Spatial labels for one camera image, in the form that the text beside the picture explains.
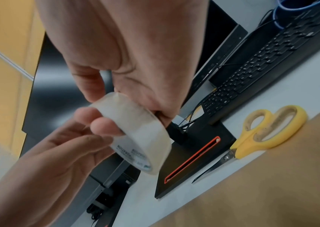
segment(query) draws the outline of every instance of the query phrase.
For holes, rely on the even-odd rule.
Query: computer keyboard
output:
[[[215,124],[320,49],[320,5],[303,12],[202,100]]]

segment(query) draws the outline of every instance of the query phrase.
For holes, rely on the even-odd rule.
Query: white desk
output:
[[[253,98],[223,123],[238,138],[243,120],[252,111],[265,108],[275,112],[280,107],[290,104],[302,106],[310,118],[320,113],[320,52]],[[141,173],[138,181],[129,189],[113,226],[148,227],[201,195],[262,153],[259,151],[244,159],[236,160],[192,185],[192,180],[210,167],[215,160],[160,200],[154,198],[157,176]]]

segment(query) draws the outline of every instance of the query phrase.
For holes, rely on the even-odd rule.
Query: clear packing tape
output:
[[[125,133],[114,138],[111,148],[139,170],[158,174],[171,151],[171,139],[157,117],[117,92],[105,95],[91,106]]]

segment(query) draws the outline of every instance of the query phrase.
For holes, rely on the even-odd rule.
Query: brown paper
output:
[[[320,114],[153,227],[320,226]]]

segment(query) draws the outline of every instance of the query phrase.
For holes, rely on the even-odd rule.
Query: scissors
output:
[[[264,117],[261,123],[251,129],[253,121],[261,116]],[[264,140],[265,137],[275,131],[288,116],[293,116],[291,121],[277,134]],[[230,147],[230,150],[217,163],[194,179],[192,183],[204,178],[207,174],[227,163],[229,160],[241,159],[255,151],[267,150],[282,144],[294,135],[306,121],[306,111],[296,105],[282,107],[275,114],[272,114],[268,110],[256,110],[252,112],[245,119],[242,133]]]

